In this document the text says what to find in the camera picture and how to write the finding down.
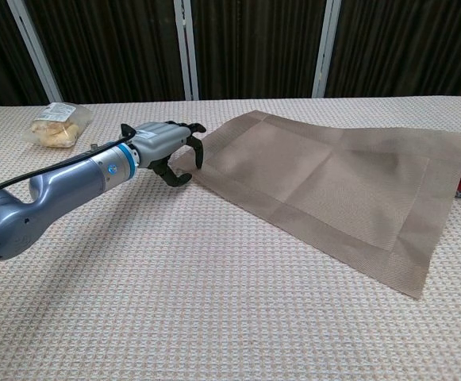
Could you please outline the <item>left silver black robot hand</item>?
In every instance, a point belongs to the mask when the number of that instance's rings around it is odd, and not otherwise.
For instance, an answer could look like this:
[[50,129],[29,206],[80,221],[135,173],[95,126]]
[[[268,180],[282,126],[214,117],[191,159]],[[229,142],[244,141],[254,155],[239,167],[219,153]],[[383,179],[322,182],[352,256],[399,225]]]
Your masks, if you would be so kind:
[[195,165],[202,168],[203,144],[194,133],[205,133],[199,123],[147,122],[135,128],[135,136],[127,142],[138,154],[138,168],[153,170],[170,187],[180,187],[191,180],[190,173],[177,176],[169,167],[171,155],[187,145],[194,150]]

